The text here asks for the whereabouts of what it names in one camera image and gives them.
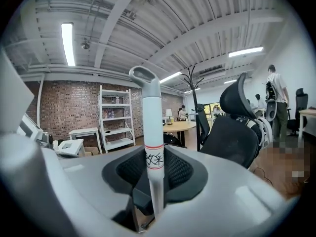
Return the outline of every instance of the ceiling light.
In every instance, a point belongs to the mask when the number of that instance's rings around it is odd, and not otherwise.
[[[63,45],[68,66],[75,66],[73,51],[73,24],[61,24],[61,35],[63,37]]]
[[[163,82],[168,81],[168,80],[170,80],[170,79],[172,79],[172,78],[174,78],[174,77],[177,77],[177,76],[180,75],[180,74],[182,74],[182,73],[181,73],[181,72],[177,72],[177,73],[175,73],[175,74],[173,74],[173,75],[171,75],[171,76],[169,76],[169,77],[166,77],[165,79],[160,80],[159,82],[160,82],[160,83],[163,83]]]
[[[255,47],[255,48],[249,48],[249,49],[244,49],[236,52],[232,52],[228,54],[228,57],[234,57],[237,55],[242,55],[242,54],[247,54],[247,53],[255,53],[255,52],[261,52],[263,50],[263,47]]]
[[[237,79],[231,80],[231,81],[226,81],[226,82],[224,82],[224,83],[231,83],[231,82],[234,82],[234,81],[237,81]]]
[[[200,89],[200,88],[197,88],[196,91],[199,90],[199,89]],[[190,91],[185,91],[184,93],[190,93],[190,92],[192,92],[192,90],[190,90]]]

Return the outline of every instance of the shelf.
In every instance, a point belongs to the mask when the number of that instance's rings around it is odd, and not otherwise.
[[[128,138],[123,138],[123,139],[119,139],[119,140],[114,140],[114,141],[110,141],[106,143],[106,149],[107,150],[111,150],[114,148],[119,148],[122,146],[126,146],[128,144],[134,143],[133,140],[130,140]]]
[[[131,117],[119,117],[119,118],[103,118],[102,121],[119,120],[119,119],[130,119]]]
[[[128,96],[128,91],[118,91],[118,90],[105,90],[102,89],[102,96],[103,97],[126,97]]]
[[[129,104],[102,104],[102,108],[123,108],[129,106]]]
[[[111,132],[108,132],[108,133],[104,133],[104,136],[109,136],[109,135],[123,133],[123,132],[130,132],[131,130],[132,130],[131,128],[123,127],[123,128],[111,130]]]

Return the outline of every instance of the white wall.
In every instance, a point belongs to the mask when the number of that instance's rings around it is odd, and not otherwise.
[[[247,99],[255,103],[255,95],[265,98],[265,85],[268,66],[274,64],[276,72],[280,73],[287,84],[290,97],[291,118],[295,117],[295,92],[303,88],[309,95],[308,107],[316,107],[316,57],[314,47],[301,22],[290,16],[279,38],[267,57],[259,65],[252,76],[252,81],[245,84],[244,92]],[[227,86],[197,91],[197,101],[201,104],[218,102]],[[188,110],[194,108],[192,94],[187,96]],[[305,127],[307,133],[316,136],[316,119],[308,119]]]

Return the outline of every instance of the red brick wall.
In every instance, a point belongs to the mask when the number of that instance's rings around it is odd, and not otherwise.
[[[27,114],[36,121],[37,95],[40,84],[37,82],[26,82],[27,87],[36,95],[27,110]],[[100,83],[84,81],[45,81],[43,84],[40,105],[40,126],[44,131],[53,135],[54,140],[69,139],[71,130],[97,127],[98,121],[98,92]],[[103,89],[127,90],[128,87],[113,84],[102,84]],[[142,122],[142,91],[138,88],[131,89],[131,101],[133,112],[133,123],[135,137],[143,135]],[[172,109],[176,116],[178,109],[183,104],[183,98],[162,93],[162,115],[166,109]],[[115,117],[123,116],[120,109],[114,109]],[[124,127],[124,120],[103,122],[106,129]],[[108,140],[125,137],[125,134],[107,136]],[[96,140],[84,138],[85,146],[96,146]]]

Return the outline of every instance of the coat rack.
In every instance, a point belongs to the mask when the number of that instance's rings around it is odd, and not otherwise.
[[[198,113],[199,113],[199,109],[198,109],[198,102],[197,102],[197,95],[196,95],[196,89],[198,88],[198,84],[204,79],[202,78],[201,80],[199,80],[195,85],[193,83],[193,71],[194,71],[195,66],[193,66],[191,72],[190,69],[188,69],[188,74],[182,74],[183,76],[186,76],[188,79],[184,78],[184,80],[189,84],[191,90],[192,90],[192,94],[193,94],[193,101],[194,101],[194,107],[195,107],[195,112],[196,112],[196,122],[197,122],[197,151],[200,150],[200,142],[199,142],[199,138],[200,138],[200,134],[199,134],[199,126],[200,126],[200,122],[199,122],[199,117],[198,117]]]

